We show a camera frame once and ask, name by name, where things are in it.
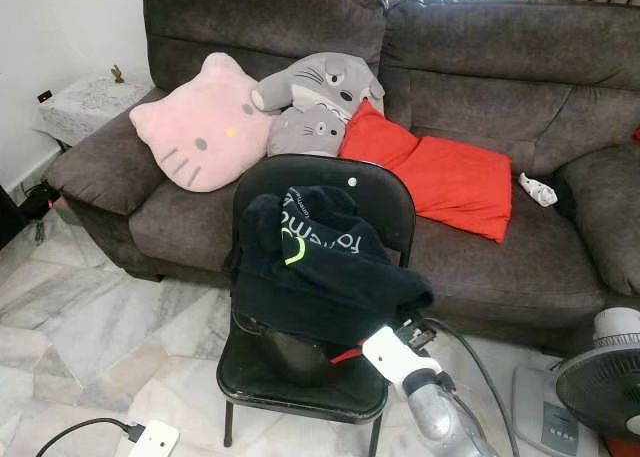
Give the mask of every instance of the black hoodie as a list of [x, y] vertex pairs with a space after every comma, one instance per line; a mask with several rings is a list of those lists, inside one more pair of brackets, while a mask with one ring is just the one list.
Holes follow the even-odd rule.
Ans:
[[233, 310], [282, 332], [353, 346], [396, 306], [433, 300], [420, 276], [391, 262], [338, 188], [256, 197], [241, 216], [240, 247]]

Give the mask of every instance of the gray sofa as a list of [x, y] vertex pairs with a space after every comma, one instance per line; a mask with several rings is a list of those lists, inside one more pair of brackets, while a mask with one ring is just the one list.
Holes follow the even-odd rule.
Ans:
[[[411, 268], [467, 332], [567, 349], [604, 307], [640, 309], [640, 8], [538, 0], [144, 0], [159, 99], [210, 52], [256, 79], [314, 52], [363, 57], [389, 119], [556, 173], [574, 221], [514, 185], [503, 244], [418, 218]], [[235, 184], [169, 181], [120, 115], [49, 173], [109, 257], [145, 278], [228, 285]]]

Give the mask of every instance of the marble floor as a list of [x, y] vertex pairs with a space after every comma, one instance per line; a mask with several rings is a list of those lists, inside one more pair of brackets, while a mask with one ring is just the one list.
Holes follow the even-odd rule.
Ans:
[[[222, 446], [224, 398], [215, 380], [228, 331], [227, 290], [165, 279], [136, 280], [86, 231], [55, 212], [37, 246], [28, 227], [0, 251], [0, 457], [33, 456], [53, 435], [95, 417], [180, 431], [174, 457], [367, 455], [370, 426], [237, 407], [234, 444]], [[554, 359], [534, 349], [471, 338], [503, 398], [515, 366]], [[444, 334], [429, 344], [475, 410], [498, 452], [504, 427], [473, 361]], [[425, 456], [408, 406], [393, 391], [379, 456]], [[110, 425], [90, 426], [47, 456], [126, 457], [132, 444]], [[523, 457], [544, 454], [520, 442]]]

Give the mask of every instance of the white tablecloth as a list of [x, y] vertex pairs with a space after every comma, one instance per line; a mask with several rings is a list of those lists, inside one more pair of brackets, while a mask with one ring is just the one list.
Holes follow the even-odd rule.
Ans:
[[33, 128], [75, 145], [135, 104], [151, 90], [151, 82], [83, 77], [38, 105]]

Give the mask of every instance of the black chair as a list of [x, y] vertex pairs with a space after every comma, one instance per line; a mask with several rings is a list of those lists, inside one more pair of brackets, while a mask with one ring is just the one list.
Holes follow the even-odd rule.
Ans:
[[[238, 248], [238, 222], [258, 195], [284, 195], [292, 185], [330, 185], [348, 192], [359, 215], [377, 231], [385, 247], [399, 253], [406, 267], [413, 240], [415, 210], [404, 184], [377, 165], [307, 155], [266, 159], [241, 178], [233, 206], [233, 243]], [[230, 254], [238, 258], [238, 253]], [[343, 362], [344, 374], [320, 387], [299, 387], [283, 381], [260, 355], [253, 336], [231, 319], [231, 328], [217, 369], [217, 381], [227, 398], [224, 445], [232, 442], [233, 405], [297, 414], [337, 422], [374, 421], [369, 456], [376, 454], [387, 382], [364, 357]]]

